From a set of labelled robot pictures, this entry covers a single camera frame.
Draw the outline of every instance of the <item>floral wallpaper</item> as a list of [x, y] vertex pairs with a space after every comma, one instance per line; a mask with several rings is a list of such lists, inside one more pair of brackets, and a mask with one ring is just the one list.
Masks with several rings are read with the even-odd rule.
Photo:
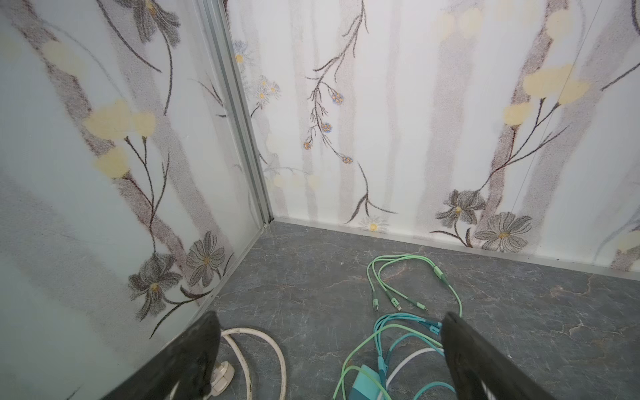
[[[261, 224], [194, 4], [7, 0], [0, 15], [0, 381], [15, 399], [100, 398], [181, 332]], [[256, 109], [279, 93], [260, 79]]]
[[636, 0], [226, 7], [277, 217], [640, 270]]

